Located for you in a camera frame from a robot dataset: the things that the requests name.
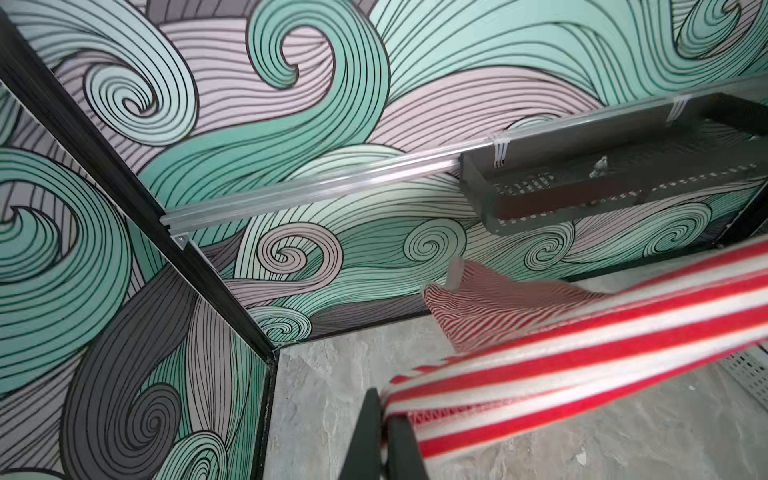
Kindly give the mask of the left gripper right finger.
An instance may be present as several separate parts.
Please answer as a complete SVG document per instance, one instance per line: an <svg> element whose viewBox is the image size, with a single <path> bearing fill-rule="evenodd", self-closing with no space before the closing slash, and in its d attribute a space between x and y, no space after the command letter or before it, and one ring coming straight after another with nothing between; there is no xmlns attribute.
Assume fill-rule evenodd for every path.
<svg viewBox="0 0 768 480"><path fill-rule="evenodd" d="M428 480L413 426L407 416L393 416L386 423L389 480Z"/></svg>

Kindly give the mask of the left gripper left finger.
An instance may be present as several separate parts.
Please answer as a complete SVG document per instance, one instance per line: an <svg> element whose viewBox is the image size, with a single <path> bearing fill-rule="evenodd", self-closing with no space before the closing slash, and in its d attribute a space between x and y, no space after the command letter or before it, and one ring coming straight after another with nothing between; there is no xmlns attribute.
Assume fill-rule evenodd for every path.
<svg viewBox="0 0 768 480"><path fill-rule="evenodd" d="M378 390L366 391L339 480L379 480L382 410Z"/></svg>

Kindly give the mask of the red white striped tank top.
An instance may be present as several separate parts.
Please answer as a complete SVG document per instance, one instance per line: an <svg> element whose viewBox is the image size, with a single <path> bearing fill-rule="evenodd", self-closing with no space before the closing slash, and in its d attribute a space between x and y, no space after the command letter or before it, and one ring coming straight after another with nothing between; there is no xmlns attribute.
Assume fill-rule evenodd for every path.
<svg viewBox="0 0 768 480"><path fill-rule="evenodd" d="M579 415L767 338L758 237L616 293L515 282L453 260L423 298L454 348L394 377L422 457L455 456Z"/></svg>

